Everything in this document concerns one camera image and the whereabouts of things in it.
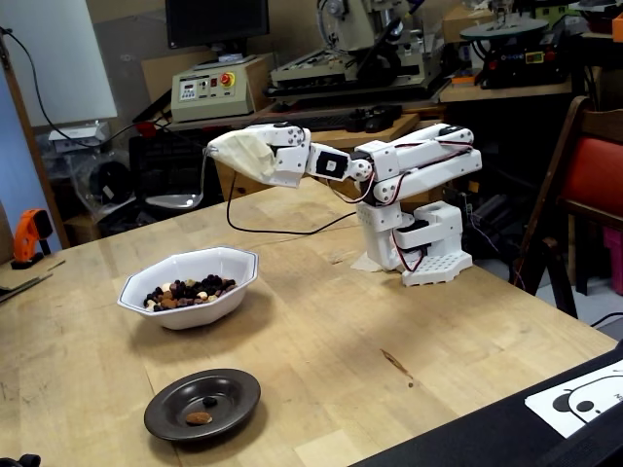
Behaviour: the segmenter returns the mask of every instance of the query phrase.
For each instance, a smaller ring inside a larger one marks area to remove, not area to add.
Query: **wooden chair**
[[[569,107],[516,264],[533,295],[548,268],[557,308],[574,317],[567,270],[552,236],[555,219],[563,212],[623,231],[623,110],[592,109],[583,96]]]

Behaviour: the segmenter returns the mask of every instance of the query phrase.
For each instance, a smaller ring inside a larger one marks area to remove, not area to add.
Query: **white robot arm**
[[[298,187],[306,173],[355,180],[362,193],[356,207],[368,256],[384,269],[403,269],[405,285],[449,281],[471,266],[471,256],[461,250],[458,208],[443,201],[413,213],[400,207],[401,199],[480,170],[481,154],[472,147],[469,129],[439,124],[391,143],[364,144],[352,154],[312,143],[307,129],[290,124],[241,132],[272,148],[274,170],[264,177],[267,184]]]

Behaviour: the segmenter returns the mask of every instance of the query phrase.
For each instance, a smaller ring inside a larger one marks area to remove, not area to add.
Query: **almond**
[[[189,425],[207,425],[212,421],[212,415],[207,412],[195,412],[186,415],[186,423]]]

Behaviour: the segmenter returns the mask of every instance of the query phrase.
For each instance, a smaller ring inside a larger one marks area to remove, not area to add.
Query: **trail mix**
[[[202,305],[218,300],[237,287],[231,279],[211,274],[202,281],[187,279],[168,282],[147,294],[143,305],[147,311],[165,311],[184,306]]]

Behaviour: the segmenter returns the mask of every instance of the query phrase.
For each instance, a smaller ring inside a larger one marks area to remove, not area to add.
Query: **brown plate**
[[[240,370],[208,370],[169,385],[159,392],[145,411],[145,426],[163,440],[191,442],[225,433],[246,421],[260,400],[260,383]],[[214,407],[203,405],[204,397],[213,397]],[[192,426],[186,415],[208,412],[212,421]]]

